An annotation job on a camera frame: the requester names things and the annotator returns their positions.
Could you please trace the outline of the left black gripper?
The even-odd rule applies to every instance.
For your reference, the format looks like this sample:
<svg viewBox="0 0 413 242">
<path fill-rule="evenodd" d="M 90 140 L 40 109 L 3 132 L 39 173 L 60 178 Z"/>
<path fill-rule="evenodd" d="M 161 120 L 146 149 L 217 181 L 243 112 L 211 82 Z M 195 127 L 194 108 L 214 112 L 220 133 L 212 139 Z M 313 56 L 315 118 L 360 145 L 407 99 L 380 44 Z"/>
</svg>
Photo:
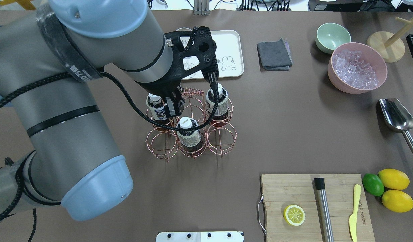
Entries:
<svg viewBox="0 0 413 242">
<path fill-rule="evenodd" d="M 185 100 L 179 88 L 181 80 L 190 75 L 189 70 L 183 67 L 171 67 L 170 70 L 157 81 L 141 83 L 148 93 L 160 96 L 165 101 L 165 115 L 167 118 L 178 117 L 185 107 Z"/>
</svg>

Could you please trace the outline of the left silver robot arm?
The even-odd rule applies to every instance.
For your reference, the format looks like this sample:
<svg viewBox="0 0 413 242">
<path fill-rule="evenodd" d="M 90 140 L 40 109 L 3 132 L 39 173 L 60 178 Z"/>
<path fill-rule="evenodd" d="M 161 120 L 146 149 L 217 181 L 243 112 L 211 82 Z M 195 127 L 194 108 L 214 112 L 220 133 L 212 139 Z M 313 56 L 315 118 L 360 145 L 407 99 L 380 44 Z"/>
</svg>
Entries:
<svg viewBox="0 0 413 242">
<path fill-rule="evenodd" d="M 125 157 L 87 82 L 113 63 L 147 88 L 170 71 L 165 34 L 145 0 L 50 0 L 0 26 L 0 98 L 68 74 L 12 101 L 34 151 L 0 169 L 0 214 L 61 204 L 86 221 L 131 193 Z"/>
</svg>

